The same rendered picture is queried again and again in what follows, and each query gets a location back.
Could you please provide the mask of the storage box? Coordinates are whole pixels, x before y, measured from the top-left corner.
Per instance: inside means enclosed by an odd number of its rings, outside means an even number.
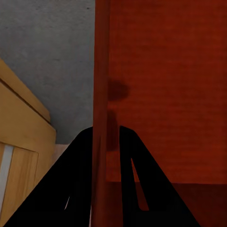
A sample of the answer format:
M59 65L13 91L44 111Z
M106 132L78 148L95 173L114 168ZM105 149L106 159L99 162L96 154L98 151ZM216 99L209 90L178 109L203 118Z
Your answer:
M91 227L123 227L120 126L201 227L227 227L227 0L95 0Z

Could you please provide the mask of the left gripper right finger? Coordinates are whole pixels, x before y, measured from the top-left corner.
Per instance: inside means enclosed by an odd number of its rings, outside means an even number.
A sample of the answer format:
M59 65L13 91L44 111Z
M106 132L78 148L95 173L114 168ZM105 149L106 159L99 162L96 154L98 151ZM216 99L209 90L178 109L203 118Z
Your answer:
M138 134L120 126L123 227L201 227ZM139 208L131 158L149 211Z

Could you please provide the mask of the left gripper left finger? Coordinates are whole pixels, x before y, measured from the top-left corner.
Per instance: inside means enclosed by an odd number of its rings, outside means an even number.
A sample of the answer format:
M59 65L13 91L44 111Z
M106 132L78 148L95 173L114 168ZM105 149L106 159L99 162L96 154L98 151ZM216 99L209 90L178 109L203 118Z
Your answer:
M81 131L4 227L89 227L93 127Z

